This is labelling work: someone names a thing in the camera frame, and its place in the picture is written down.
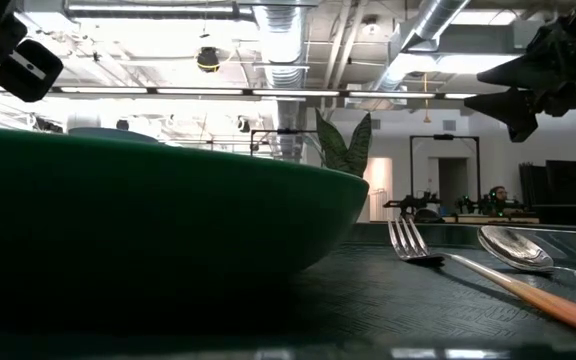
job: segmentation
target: spoon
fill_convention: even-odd
[[[551,273],[558,269],[569,271],[576,276],[576,270],[555,266],[544,249],[508,228],[482,226],[477,231],[477,238],[489,253],[516,269],[542,273]]]

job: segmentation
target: doorway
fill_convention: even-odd
[[[438,158],[439,198],[445,214],[457,212],[455,202],[468,195],[468,159]]]

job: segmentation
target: green bowl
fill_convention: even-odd
[[[0,291],[169,295],[272,280],[333,249],[367,191],[281,161],[0,130]]]

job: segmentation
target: silver utensil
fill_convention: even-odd
[[[482,226],[477,231],[477,238],[489,253],[516,269],[543,273],[558,269],[576,276],[576,270],[555,266],[550,255],[539,245],[506,227]]]
[[[395,252],[400,259],[406,262],[414,262],[420,265],[433,266],[437,260],[449,258],[455,260],[468,269],[484,276],[507,291],[517,295],[529,304],[550,314],[556,319],[576,327],[576,303],[560,298],[556,295],[532,287],[524,282],[492,270],[463,256],[448,253],[431,253],[426,243],[421,238],[419,231],[412,221],[410,226],[405,220],[395,220],[397,233],[392,227],[392,222],[388,221],[388,231],[390,232],[390,242],[395,248]]]

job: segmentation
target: person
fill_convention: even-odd
[[[510,208],[507,205],[506,200],[508,200],[508,192],[506,188],[498,185],[490,189],[488,193],[490,195],[490,205],[487,210],[490,216],[510,216],[515,213],[522,212],[521,209]]]

